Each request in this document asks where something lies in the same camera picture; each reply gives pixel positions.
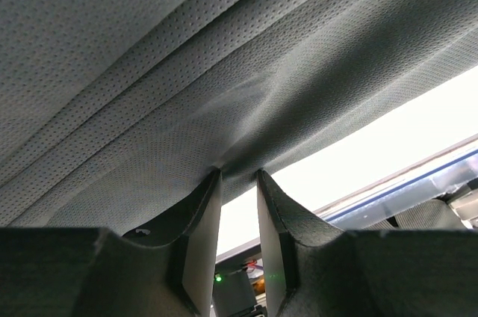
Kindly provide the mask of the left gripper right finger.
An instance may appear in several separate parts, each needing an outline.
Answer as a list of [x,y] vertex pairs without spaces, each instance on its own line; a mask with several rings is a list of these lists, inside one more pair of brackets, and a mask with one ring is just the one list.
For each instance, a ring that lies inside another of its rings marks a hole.
[[300,316],[299,293],[315,296],[330,260],[326,246],[343,231],[289,197],[265,170],[256,173],[258,221],[270,316]]

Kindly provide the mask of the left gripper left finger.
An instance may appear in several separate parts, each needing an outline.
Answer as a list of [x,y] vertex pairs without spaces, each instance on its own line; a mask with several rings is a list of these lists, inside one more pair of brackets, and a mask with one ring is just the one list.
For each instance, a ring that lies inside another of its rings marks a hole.
[[216,169],[178,203],[123,235],[169,254],[165,283],[191,316],[210,313],[221,199],[222,174]]

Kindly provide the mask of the dark grey t shirt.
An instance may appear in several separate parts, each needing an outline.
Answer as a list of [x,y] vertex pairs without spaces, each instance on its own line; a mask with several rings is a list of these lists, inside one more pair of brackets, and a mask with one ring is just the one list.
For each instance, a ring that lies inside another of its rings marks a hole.
[[1,225],[230,201],[477,64],[477,0],[1,0]]

